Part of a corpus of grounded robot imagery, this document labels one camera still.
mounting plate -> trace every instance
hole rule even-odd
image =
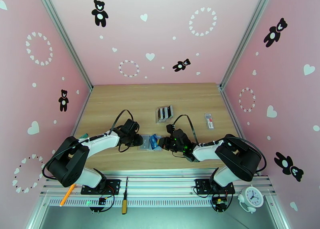
[[[207,194],[214,194],[213,190],[211,189],[211,185],[209,179],[196,179],[196,191],[199,195],[207,195]],[[225,194],[226,190],[228,194],[235,194],[235,190],[232,183],[229,183],[227,187],[221,189],[217,194]]]
[[[105,190],[105,192],[103,194],[106,195],[112,195],[113,191],[112,189],[110,189],[108,186],[112,187],[114,189],[114,195],[118,195],[119,194],[119,188],[120,188],[120,179],[107,179],[106,180],[106,187],[107,189]],[[92,188],[88,187],[88,186],[82,186],[81,189],[81,194],[82,195],[102,195],[102,193],[98,193],[96,191],[94,191]]]

yellow screwdriver handle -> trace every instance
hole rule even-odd
[[[127,200],[124,199],[124,200],[122,201],[122,214],[124,215],[124,214],[126,214],[126,213],[127,213]]]

alarm clock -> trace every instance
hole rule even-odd
[[[241,208],[251,214],[256,212],[256,208],[261,207],[264,202],[262,193],[253,186],[247,187],[246,189],[243,188],[238,195],[238,200]]]

pink backdrop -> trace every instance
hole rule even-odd
[[[0,227],[20,229],[44,183],[41,166],[71,134],[88,88],[41,0],[0,0],[0,21]]]
[[[258,2],[100,0],[102,27],[94,0],[52,1],[94,85],[220,83]],[[185,70],[172,69],[187,58]]]
[[[319,228],[319,15],[320,0],[270,0],[226,88],[246,138],[267,157],[264,173],[294,229]],[[267,48],[264,38],[281,18],[288,26]],[[276,152],[304,171],[301,182],[282,173]]]

orange pencil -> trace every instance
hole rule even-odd
[[[68,190],[68,192],[66,193],[66,195],[64,196],[63,200],[60,203],[60,207],[62,207],[64,205],[64,203],[66,202],[67,198],[69,197],[69,195],[71,194],[73,188],[76,186],[76,184],[72,184]]]

